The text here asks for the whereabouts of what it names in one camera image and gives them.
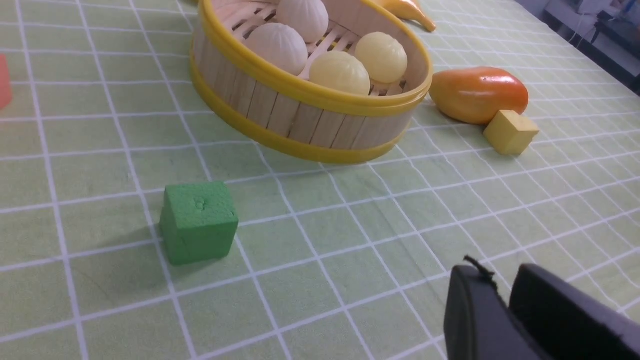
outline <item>yellow cube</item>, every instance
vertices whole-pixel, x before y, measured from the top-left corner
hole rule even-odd
[[[500,110],[483,134],[499,154],[520,155],[539,132],[529,118],[512,110]]]

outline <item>foam block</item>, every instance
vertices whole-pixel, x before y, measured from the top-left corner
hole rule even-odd
[[[0,54],[0,110],[9,105],[12,99],[9,65],[7,64],[6,56]]]
[[[529,118],[500,110],[484,130],[484,137],[501,155],[520,155],[540,132]]]
[[[164,189],[160,229],[172,265],[224,258],[237,228],[231,194],[221,181]]]

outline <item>green block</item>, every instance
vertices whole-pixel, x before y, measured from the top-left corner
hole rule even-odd
[[[237,228],[238,217],[225,183],[169,185],[164,189],[160,230],[172,265],[224,258],[231,251]]]

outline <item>mango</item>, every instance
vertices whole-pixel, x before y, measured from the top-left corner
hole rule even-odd
[[[489,124],[500,110],[522,115],[529,105],[529,92],[524,84],[495,67],[437,72],[433,74],[429,94],[443,114],[473,125]]]

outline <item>red block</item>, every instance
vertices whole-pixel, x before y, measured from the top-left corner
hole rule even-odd
[[[0,110],[9,105],[12,98],[9,65],[6,62],[6,56],[0,54]]]

